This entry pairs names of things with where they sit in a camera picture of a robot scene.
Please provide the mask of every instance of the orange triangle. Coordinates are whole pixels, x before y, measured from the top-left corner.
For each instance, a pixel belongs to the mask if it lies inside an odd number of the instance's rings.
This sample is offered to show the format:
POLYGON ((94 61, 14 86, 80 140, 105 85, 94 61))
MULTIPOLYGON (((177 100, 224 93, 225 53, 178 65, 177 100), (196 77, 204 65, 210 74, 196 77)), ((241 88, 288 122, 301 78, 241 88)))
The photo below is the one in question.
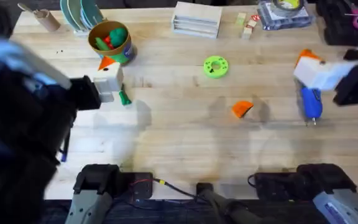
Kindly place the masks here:
POLYGON ((111 65, 114 62, 116 62, 116 61, 114 59, 112 59, 111 57, 104 56, 102 58, 102 61, 100 62, 98 71, 106 68, 107 66, 111 65))
POLYGON ((253 103, 248 101, 238 101, 233 107, 232 111, 234 115, 238 118, 243 117, 249 109, 251 109, 254 106, 253 103))

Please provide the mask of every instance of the green gear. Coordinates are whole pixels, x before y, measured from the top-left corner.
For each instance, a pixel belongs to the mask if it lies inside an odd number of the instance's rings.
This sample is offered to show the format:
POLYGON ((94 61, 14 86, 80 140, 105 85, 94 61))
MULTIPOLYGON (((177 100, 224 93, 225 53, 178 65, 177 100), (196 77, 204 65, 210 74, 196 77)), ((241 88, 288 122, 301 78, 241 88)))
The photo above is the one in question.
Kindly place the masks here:
POLYGON ((204 61, 204 72, 210 78, 221 78, 228 70, 229 63, 220 56, 210 56, 204 61))

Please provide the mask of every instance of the cardboard tube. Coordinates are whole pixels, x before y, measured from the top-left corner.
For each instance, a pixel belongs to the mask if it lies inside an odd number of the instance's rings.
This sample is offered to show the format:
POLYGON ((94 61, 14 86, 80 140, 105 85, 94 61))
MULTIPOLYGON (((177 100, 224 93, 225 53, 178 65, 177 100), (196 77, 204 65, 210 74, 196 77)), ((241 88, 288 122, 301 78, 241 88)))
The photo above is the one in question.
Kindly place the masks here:
POLYGON ((34 16, 49 32, 56 31, 60 27, 60 23, 49 10, 41 9, 35 12, 34 16))

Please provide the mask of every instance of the green peg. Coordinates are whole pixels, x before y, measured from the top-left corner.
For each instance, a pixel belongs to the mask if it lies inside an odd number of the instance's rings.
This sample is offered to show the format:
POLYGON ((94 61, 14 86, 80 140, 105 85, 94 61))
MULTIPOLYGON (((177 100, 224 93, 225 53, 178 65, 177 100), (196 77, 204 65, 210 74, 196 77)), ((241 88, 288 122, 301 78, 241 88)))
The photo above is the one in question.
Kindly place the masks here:
POLYGON ((123 106, 129 105, 132 103, 132 101, 128 98, 128 96, 125 92, 124 84, 122 84, 121 91, 119 92, 119 97, 121 98, 121 103, 123 106))

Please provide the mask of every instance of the orange object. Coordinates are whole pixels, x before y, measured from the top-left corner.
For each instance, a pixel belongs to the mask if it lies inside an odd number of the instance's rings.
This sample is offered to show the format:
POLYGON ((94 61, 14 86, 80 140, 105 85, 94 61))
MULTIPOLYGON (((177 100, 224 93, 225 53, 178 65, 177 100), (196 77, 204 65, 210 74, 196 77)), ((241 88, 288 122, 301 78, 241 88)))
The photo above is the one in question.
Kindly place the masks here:
POLYGON ((323 60, 321 57, 315 55, 311 50, 309 49, 304 49, 301 51, 301 53, 299 54, 298 60, 296 61, 295 66, 298 65, 299 60, 301 60, 302 57, 310 57, 310 58, 315 58, 318 60, 323 60))
POLYGON ((248 101, 238 101, 233 107, 232 111, 234 115, 238 118, 243 117, 252 107, 254 106, 253 103, 248 101))
POLYGON ((102 58, 102 61, 100 62, 98 71, 106 68, 107 66, 111 65, 114 62, 116 62, 116 61, 114 59, 112 59, 111 57, 104 56, 102 58))

